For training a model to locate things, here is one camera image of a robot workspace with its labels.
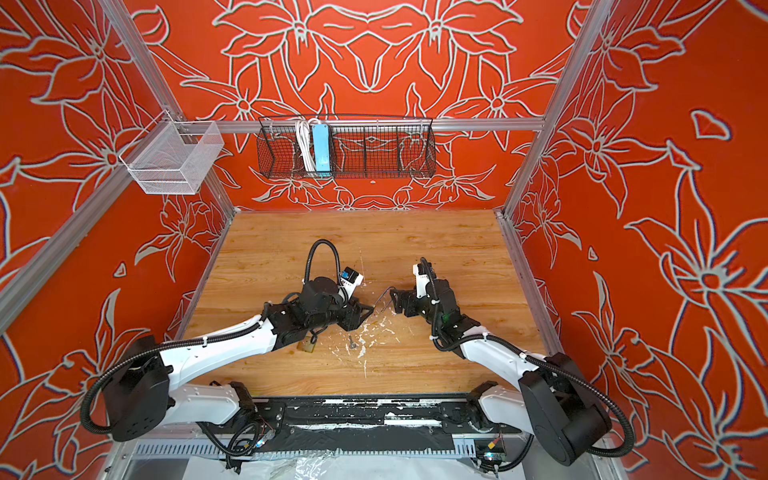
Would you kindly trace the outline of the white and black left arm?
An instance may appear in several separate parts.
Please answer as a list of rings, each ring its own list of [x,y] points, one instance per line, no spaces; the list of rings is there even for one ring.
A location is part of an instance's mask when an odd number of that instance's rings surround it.
[[[85,393],[81,426],[126,442],[169,424],[224,425],[250,410],[245,387],[195,387],[193,380],[294,344],[315,346],[328,327],[356,330],[374,311],[355,295],[362,273],[336,260],[333,276],[312,277],[313,259],[307,257],[300,291],[265,303],[240,324],[187,340],[158,343],[148,335],[134,341]]]

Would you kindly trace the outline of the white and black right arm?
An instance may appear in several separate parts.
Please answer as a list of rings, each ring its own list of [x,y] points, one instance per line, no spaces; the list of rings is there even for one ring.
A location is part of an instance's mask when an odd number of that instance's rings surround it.
[[[637,436],[628,415],[586,381],[569,356],[535,354],[490,332],[461,311],[450,283],[426,259],[413,274],[412,289],[390,292],[395,312],[423,318],[437,350],[481,365],[507,383],[480,389],[482,419],[527,433],[563,466],[585,453],[621,458],[632,452]]]

